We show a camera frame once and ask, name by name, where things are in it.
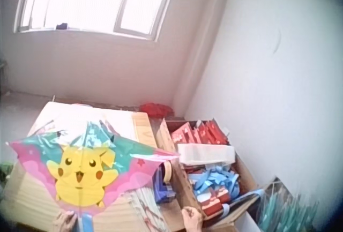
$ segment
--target floor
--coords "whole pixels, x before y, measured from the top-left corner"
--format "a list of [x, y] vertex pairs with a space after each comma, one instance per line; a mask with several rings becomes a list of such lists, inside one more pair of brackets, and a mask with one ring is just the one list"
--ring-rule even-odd
[[16, 153], [6, 142], [26, 137], [44, 105], [51, 97], [10, 93], [0, 100], [0, 162], [13, 162]]

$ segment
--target wooden table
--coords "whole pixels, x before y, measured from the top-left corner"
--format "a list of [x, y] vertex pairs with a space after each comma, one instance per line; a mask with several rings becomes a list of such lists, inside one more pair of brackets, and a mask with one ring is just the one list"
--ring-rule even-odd
[[[103, 115], [113, 128], [122, 136], [143, 144], [157, 147], [146, 113], [134, 113], [86, 106], [48, 102], [43, 108], [28, 135], [61, 114], [70, 118]], [[5, 187], [5, 199], [1, 202], [1, 211], [9, 219], [30, 227], [49, 230], [59, 206], [53, 200], [45, 186], [25, 172], [17, 163]], [[171, 231], [183, 229], [180, 206], [177, 201], [161, 206]], [[143, 231], [145, 224], [130, 205], [130, 199], [119, 197], [102, 213], [93, 217], [94, 230], [101, 231]]]

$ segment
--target pikachu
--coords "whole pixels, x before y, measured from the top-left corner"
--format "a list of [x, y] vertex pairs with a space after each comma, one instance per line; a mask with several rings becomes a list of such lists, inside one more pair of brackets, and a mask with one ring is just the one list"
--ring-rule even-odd
[[118, 171], [104, 170], [103, 164], [112, 167], [115, 152], [108, 147], [63, 146], [62, 150], [60, 164], [47, 162], [49, 172], [56, 179], [56, 200], [80, 207], [104, 207], [105, 186], [117, 178]]

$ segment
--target hand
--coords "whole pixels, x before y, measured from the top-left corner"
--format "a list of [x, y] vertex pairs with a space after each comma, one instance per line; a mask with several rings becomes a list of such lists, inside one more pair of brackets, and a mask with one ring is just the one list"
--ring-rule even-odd
[[51, 232], [70, 232], [77, 220], [77, 214], [72, 211], [60, 212], [53, 222]]
[[203, 217], [197, 209], [185, 207], [181, 211], [183, 224], [187, 232], [201, 232], [203, 226]]

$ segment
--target open cardboard box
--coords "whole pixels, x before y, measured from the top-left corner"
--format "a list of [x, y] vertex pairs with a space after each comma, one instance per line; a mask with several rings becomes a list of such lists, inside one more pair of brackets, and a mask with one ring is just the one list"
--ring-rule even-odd
[[[185, 124], [187, 121], [165, 121], [163, 120], [160, 124], [158, 131], [156, 132], [156, 143], [158, 148], [162, 148], [167, 151], [175, 152], [175, 145], [172, 141], [170, 136], [171, 132], [174, 132], [180, 126]], [[190, 122], [191, 127], [195, 126], [195, 121]], [[219, 211], [211, 216], [206, 216], [203, 212], [199, 202], [197, 201], [191, 184], [188, 181], [187, 174], [184, 170], [184, 167], [178, 160], [174, 160], [171, 163], [173, 174], [171, 177], [171, 185], [176, 192], [176, 199], [180, 204], [180, 207], [183, 208], [184, 206], [191, 206], [199, 210], [204, 217], [205, 221], [209, 221], [210, 219], [219, 216], [222, 211]], [[240, 191], [241, 194], [245, 194], [249, 191], [253, 191], [257, 189], [257, 184], [252, 178], [249, 170], [244, 165], [243, 161], [240, 157], [236, 154], [236, 162], [232, 164], [232, 168], [240, 175], [238, 180], [240, 184]], [[238, 219], [256, 200], [258, 197], [250, 197], [246, 201], [236, 204], [234, 207], [232, 206], [230, 214], [227, 218], [225, 218], [228, 222], [235, 221]]]

